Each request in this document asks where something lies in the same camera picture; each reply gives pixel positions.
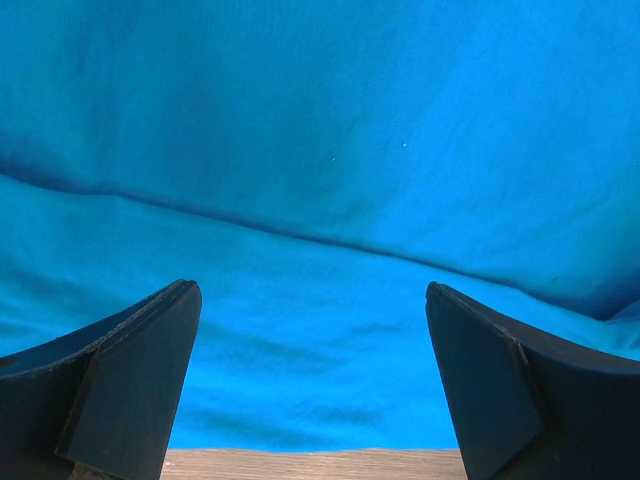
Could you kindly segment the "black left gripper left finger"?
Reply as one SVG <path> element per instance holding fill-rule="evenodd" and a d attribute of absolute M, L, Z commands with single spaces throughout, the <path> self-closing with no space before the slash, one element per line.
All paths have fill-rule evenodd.
<path fill-rule="evenodd" d="M 157 479 L 199 324 L 196 282 L 1 359 L 4 479 Z"/>

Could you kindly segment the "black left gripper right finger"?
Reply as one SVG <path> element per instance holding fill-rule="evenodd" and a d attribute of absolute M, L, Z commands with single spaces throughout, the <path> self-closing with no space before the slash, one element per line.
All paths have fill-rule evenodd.
<path fill-rule="evenodd" d="M 639 364 L 432 282 L 426 317 L 470 479 L 639 476 Z"/>

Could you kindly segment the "blue t shirt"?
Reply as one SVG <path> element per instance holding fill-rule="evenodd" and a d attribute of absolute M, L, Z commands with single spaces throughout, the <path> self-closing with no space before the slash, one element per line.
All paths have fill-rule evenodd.
<path fill-rule="evenodd" d="M 456 444 L 425 292 L 639 356 L 635 1 L 5 1 L 1 351 L 177 279 L 171 443 Z"/>

